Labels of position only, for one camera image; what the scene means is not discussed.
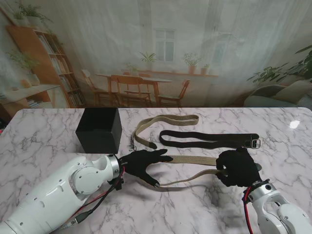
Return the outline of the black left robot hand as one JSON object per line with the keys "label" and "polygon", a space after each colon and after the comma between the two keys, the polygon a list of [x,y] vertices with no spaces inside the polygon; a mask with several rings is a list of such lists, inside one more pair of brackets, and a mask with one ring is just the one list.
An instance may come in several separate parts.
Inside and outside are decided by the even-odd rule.
{"label": "black left robot hand", "polygon": [[166,155],[167,150],[140,150],[132,152],[126,156],[122,156],[119,159],[119,165],[124,169],[124,171],[130,175],[136,176],[149,185],[158,188],[160,183],[152,178],[146,169],[151,164],[156,164],[160,162],[171,162],[173,158]]}

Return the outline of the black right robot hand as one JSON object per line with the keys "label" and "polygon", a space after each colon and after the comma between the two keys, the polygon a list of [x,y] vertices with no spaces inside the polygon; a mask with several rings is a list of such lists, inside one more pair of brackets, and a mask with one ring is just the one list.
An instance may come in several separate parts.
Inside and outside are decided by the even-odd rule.
{"label": "black right robot hand", "polygon": [[217,177],[227,187],[250,187],[261,181],[257,166],[246,148],[222,152],[216,159],[216,168],[226,171],[227,175],[218,173]]}

